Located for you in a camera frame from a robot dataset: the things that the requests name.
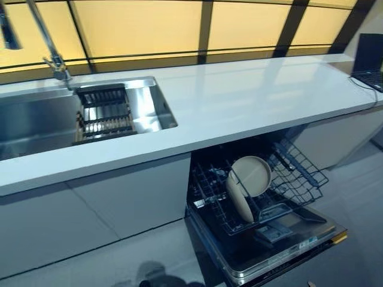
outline wire rack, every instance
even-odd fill
[[[271,152],[264,158],[273,171],[269,189],[251,197],[244,188],[253,223],[242,220],[226,192],[226,179],[237,157],[227,156],[229,152],[222,149],[220,161],[192,166],[189,188],[195,207],[210,208],[228,235],[279,218],[323,196],[320,187],[329,180],[290,141],[283,139],[270,146]]]
[[[124,84],[76,90],[82,110],[77,113],[74,144],[136,134]]]

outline open dishwasher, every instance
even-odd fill
[[[267,191],[245,198],[251,223],[226,191],[232,164],[249,155],[272,170]],[[346,229],[307,207],[328,181],[284,138],[258,136],[193,152],[187,211],[228,286],[260,286],[346,238]]]

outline white countertop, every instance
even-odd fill
[[[302,56],[74,77],[85,83],[154,76],[178,127],[0,161],[0,196],[371,107],[373,91],[326,63],[350,60]],[[0,97],[56,85],[9,84]],[[378,100],[382,105],[382,93]]]

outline faucet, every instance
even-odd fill
[[[21,49],[19,39],[13,31],[12,24],[8,18],[7,12],[5,10],[5,5],[2,0],[0,0],[0,25],[1,31],[4,36],[5,48],[11,50]]]
[[[67,67],[65,66],[65,62],[62,59],[62,56],[57,52],[56,47],[52,41],[52,38],[49,34],[49,31],[41,17],[40,12],[37,9],[36,3],[34,0],[26,0],[26,3],[29,6],[29,9],[37,23],[37,26],[42,34],[42,38],[44,39],[45,44],[47,45],[50,51],[50,60],[43,57],[43,61],[51,67],[53,71],[53,77],[57,80],[64,81],[66,88],[71,90],[69,86],[69,80],[71,79],[71,75],[68,72]],[[20,49],[21,45],[17,39],[16,34],[13,31],[13,27],[11,22],[7,16],[5,11],[5,5],[3,0],[0,0],[0,19],[1,19],[1,29],[4,34],[5,46],[8,49]]]

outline floor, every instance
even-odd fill
[[[383,286],[383,152],[368,143],[346,165],[324,173],[330,182],[312,207],[346,227],[348,238],[264,287],[306,287],[308,281],[316,287]],[[161,248],[152,246],[153,238]],[[3,280],[0,286],[136,286],[142,266],[156,261],[166,274],[187,283],[219,283],[210,285],[206,274],[203,279],[183,221],[166,232],[153,230],[129,240]]]

